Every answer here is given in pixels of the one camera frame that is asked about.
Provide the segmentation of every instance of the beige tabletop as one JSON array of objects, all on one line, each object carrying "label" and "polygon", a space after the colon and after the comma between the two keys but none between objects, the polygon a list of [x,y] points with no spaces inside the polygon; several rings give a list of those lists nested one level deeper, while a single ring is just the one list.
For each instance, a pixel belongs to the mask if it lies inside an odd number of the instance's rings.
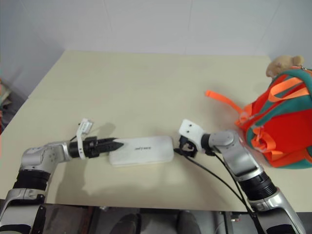
[{"label": "beige tabletop", "polygon": [[[0,198],[12,188],[25,149],[70,139],[83,117],[95,122],[90,136],[168,135],[175,146],[184,118],[207,132],[229,127],[231,115],[225,117],[224,106],[204,91],[223,93],[243,106],[270,83],[269,62],[266,56],[65,52],[1,136]],[[296,211],[312,211],[311,169],[275,169],[256,157]],[[215,158],[198,154],[196,160],[234,186]],[[105,154],[61,163],[47,202],[244,211],[228,188],[179,155],[168,163],[119,168]]]}]

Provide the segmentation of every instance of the robotic arm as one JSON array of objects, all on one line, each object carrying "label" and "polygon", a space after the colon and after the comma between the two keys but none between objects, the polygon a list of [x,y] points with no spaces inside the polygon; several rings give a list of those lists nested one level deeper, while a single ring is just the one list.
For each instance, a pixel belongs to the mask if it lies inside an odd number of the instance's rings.
[{"label": "robotic arm", "polygon": [[[120,148],[115,138],[88,137],[82,142],[86,157]],[[17,181],[5,199],[0,213],[0,234],[40,234],[45,222],[43,203],[49,178],[61,162],[80,157],[77,142],[61,141],[24,152]]]},{"label": "robotic arm", "polygon": [[[214,155],[221,153],[224,163],[246,194],[251,208],[265,234],[305,234],[301,220],[285,196],[264,172],[244,142],[235,131],[207,134],[204,130],[185,119],[179,129],[179,149],[195,156],[197,151]],[[188,144],[192,151],[184,151]]]}]

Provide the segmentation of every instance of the stuffed toy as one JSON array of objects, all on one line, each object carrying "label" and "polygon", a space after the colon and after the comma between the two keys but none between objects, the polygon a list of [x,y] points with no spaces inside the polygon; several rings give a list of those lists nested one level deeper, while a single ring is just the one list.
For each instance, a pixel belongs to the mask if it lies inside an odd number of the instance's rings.
[{"label": "stuffed toy", "polygon": [[274,59],[267,68],[267,77],[275,78],[278,74],[290,70],[292,66],[302,66],[304,58],[301,55],[292,57],[290,55],[281,55]]}]

